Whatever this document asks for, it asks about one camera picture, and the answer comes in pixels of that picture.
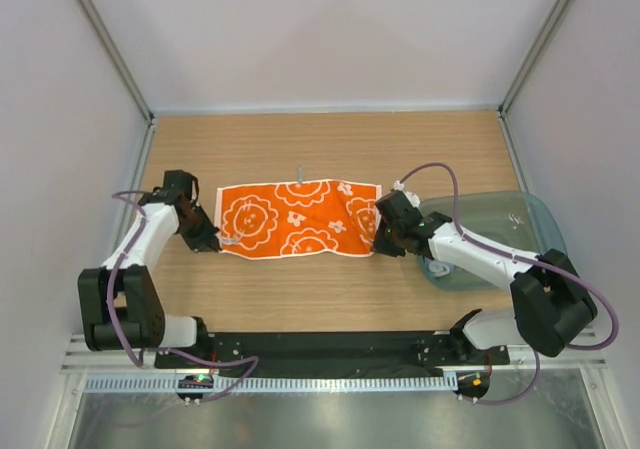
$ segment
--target white robotic arm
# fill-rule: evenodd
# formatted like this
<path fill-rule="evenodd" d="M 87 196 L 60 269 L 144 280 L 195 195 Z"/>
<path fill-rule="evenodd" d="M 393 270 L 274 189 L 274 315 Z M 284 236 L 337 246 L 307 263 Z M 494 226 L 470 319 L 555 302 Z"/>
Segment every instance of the white robotic arm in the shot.
<path fill-rule="evenodd" d="M 121 348 L 106 310 L 106 286 L 113 271 L 117 271 L 114 295 L 125 296 L 125 305 L 116 307 L 116 314 L 132 347 L 194 346 L 199 324 L 203 323 L 194 317 L 165 314 L 151 273 L 167 241 L 176 233 L 194 252 L 220 250 L 218 229 L 198 203 L 197 192 L 198 183 L 193 175 L 166 171 L 163 186 L 140 199 L 138 205 L 144 214 L 137 214 L 115 252 L 99 268 L 85 269 L 80 274 L 80 308 L 90 349 Z M 138 234 L 142 224 L 144 229 Z"/>
<path fill-rule="evenodd" d="M 569 258 L 559 251 L 540 255 L 499 244 L 464 228 L 461 234 L 450 217 L 437 212 L 421 214 L 401 190 L 380 198 L 376 207 L 382 222 L 374 251 L 390 256 L 410 252 L 448 262 L 511 293 L 513 308 L 474 311 L 460 321 L 466 342 L 476 349 L 526 343 L 555 357 L 597 315 L 584 288 L 522 262 L 540 260 L 575 274 Z M 510 257 L 484 250 L 465 237 Z"/>

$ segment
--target orange cloth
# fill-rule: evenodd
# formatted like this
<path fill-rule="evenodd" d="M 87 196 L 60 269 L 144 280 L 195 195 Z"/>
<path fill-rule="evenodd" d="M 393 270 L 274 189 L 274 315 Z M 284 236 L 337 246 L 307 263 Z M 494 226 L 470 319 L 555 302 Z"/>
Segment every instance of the orange cloth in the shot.
<path fill-rule="evenodd" d="M 218 189 L 223 251 L 249 259 L 334 252 L 368 256 L 379 222 L 372 184 L 321 180 Z"/>

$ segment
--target transparent container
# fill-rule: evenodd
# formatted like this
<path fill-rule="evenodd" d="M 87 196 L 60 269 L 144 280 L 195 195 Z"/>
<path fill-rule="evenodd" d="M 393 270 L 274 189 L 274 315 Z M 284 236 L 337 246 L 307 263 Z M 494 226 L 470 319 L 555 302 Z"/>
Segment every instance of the transparent container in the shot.
<path fill-rule="evenodd" d="M 496 242 L 544 253 L 557 249 L 566 253 L 564 240 L 551 212 L 535 196 L 519 191 L 487 192 L 460 196 L 460 222 L 467 229 Z M 433 211 L 451 216 L 453 197 L 427 199 L 420 211 Z M 426 257 L 418 257 L 422 272 L 431 283 L 442 289 L 465 291 L 488 289 L 487 281 L 464 269 Z"/>

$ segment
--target wooden surface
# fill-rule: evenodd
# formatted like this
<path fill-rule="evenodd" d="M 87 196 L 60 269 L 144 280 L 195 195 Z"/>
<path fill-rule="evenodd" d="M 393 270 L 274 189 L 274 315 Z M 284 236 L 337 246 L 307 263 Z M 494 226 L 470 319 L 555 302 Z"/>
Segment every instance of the wooden surface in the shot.
<path fill-rule="evenodd" d="M 286 114 L 160 119 L 143 188 L 167 169 L 200 179 L 213 220 L 216 188 L 336 178 L 382 184 L 427 161 L 445 161 L 462 193 L 516 189 L 496 114 L 482 112 Z M 441 169 L 414 176 L 422 199 L 451 194 Z M 457 293 L 431 286 L 414 257 L 334 254 L 249 261 L 191 253 L 180 237 L 153 274 L 165 311 L 197 315 L 211 331 L 447 329 L 472 309 L 504 308 L 496 289 Z"/>

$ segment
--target white wall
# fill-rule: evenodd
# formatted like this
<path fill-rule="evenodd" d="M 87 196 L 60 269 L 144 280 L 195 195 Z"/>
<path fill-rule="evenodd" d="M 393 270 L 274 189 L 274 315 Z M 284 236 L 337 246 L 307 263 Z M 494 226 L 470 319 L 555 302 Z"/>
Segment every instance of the white wall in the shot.
<path fill-rule="evenodd" d="M 634 421 L 640 420 L 639 14 L 640 0 L 576 0 L 510 115 L 532 192 L 551 208 L 577 269 L 620 314 L 620 339 L 606 356 Z M 606 319 L 600 318 L 602 333 Z"/>
<path fill-rule="evenodd" d="M 553 0 L 94 0 L 160 111 L 502 101 Z"/>
<path fill-rule="evenodd" d="M 0 0 L 0 445 L 42 447 L 144 123 L 74 0 Z"/>

